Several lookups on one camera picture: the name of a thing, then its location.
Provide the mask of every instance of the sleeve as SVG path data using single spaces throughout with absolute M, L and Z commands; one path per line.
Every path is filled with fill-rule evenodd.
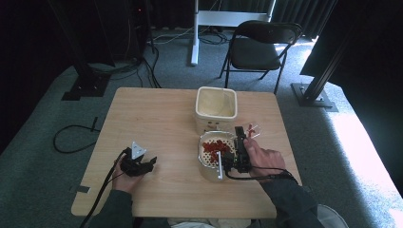
M 132 228 L 131 195 L 111 190 L 101 212 L 91 220 L 90 228 Z
M 272 180 L 261 186 L 276 206 L 277 227 L 323 227 L 317 219 L 316 201 L 292 180 Z

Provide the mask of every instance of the person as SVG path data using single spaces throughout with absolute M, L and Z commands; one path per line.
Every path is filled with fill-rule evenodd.
M 285 161 L 278 151 L 262 149 L 253 139 L 245 139 L 243 143 L 253 167 L 249 172 L 252 178 L 276 175 L 283 172 L 280 169 L 285 169 Z M 120 165 L 116 165 L 112 190 L 101 212 L 91 220 L 90 228 L 133 227 L 131 194 L 135 191 L 143 176 L 129 177 L 122 173 Z M 265 179 L 258 180 L 258 182 L 276 206 L 277 227 L 323 227 L 317 219 L 316 201 L 295 181 L 289 179 Z M 255 220 L 248 228 L 260 228 L 260 225 L 260 221 Z M 170 226 L 168 222 L 160 221 L 160 224 L 154 227 L 164 228 Z

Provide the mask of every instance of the black device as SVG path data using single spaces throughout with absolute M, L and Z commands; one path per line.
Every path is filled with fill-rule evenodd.
M 122 159 L 121 163 L 122 171 L 124 171 L 129 177 L 141 176 L 153 170 L 154 164 L 157 162 L 157 157 L 150 160 L 149 162 L 141 163 L 144 155 L 141 155 L 140 157 L 133 160 L 131 152 L 132 150 L 129 147 L 123 151 L 126 156 Z
M 230 172 L 232 168 L 238 170 L 239 173 L 248 173 L 251 168 L 251 162 L 249 159 L 249 154 L 246 151 L 243 140 L 246 139 L 245 132 L 242 126 L 235 127 L 235 133 L 237 138 L 234 139 L 235 154 L 233 153 L 223 153 L 222 155 L 222 166 L 224 171 Z

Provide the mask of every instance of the gray carpet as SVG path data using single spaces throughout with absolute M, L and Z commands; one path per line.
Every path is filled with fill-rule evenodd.
M 159 59 L 155 76 L 160 85 L 192 89 L 223 87 L 224 80 L 216 77 L 227 45 L 201 43 L 199 64 L 191 66 L 191 44 L 189 39 L 175 39 L 156 45 Z M 290 84 L 312 81 L 299 72 L 313 44 L 300 39 L 290 49 L 277 95 L 303 184 L 318 203 L 334 208 L 350 227 L 403 227 L 402 198 L 371 142 L 366 141 L 365 131 L 342 89 L 331 84 L 325 87 L 338 112 L 301 107 L 297 103 Z M 152 65 L 156 54 L 148 47 L 144 57 Z M 99 64 L 93 66 L 110 69 Z M 271 72 L 259 81 L 259 75 L 234 74 L 229 87 L 237 91 L 272 92 L 276 75 L 275 71 Z M 117 88 L 152 86 L 149 72 L 145 65 L 140 65 L 137 71 L 114 74 L 104 97 L 61 101 L 76 77 L 74 68 L 70 67 L 53 82 L 0 157 L 0 227 L 78 227 L 83 218 L 74 217 L 70 208 L 93 147 L 62 154 L 54 149 L 53 136 L 69 124 L 91 127 L 95 117 L 98 117 L 95 128 L 101 129 Z M 72 128 L 59 135 L 57 144 L 64 150 L 73 150 L 95 142 L 97 136 L 87 129 Z

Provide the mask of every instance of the black chair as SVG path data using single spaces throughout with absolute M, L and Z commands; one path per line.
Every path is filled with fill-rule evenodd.
M 295 23 L 270 23 L 264 21 L 241 23 L 235 29 L 229 43 L 219 78 L 226 71 L 225 87 L 228 87 L 230 71 L 264 72 L 259 78 L 261 80 L 270 70 L 279 69 L 274 90 L 276 94 L 279 79 L 287 59 L 287 50 L 297 42 L 301 33 L 301 26 Z M 286 46 L 278 53 L 275 47 L 277 44 Z

